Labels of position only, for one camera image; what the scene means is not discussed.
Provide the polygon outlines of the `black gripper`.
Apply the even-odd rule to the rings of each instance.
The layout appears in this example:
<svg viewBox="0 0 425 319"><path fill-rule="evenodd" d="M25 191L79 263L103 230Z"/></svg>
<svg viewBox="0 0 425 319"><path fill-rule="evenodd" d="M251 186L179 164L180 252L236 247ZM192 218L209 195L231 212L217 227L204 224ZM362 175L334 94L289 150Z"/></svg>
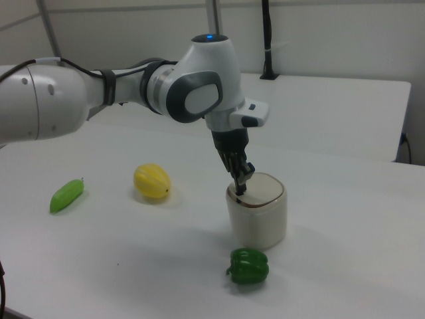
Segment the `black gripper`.
<svg viewBox="0 0 425 319"><path fill-rule="evenodd" d="M246 162L245 147L249 141L247 129L212 132L212 138L227 172L232 173L235 194L243 195L246 191L246 182L255 172L255 167Z"/></svg>

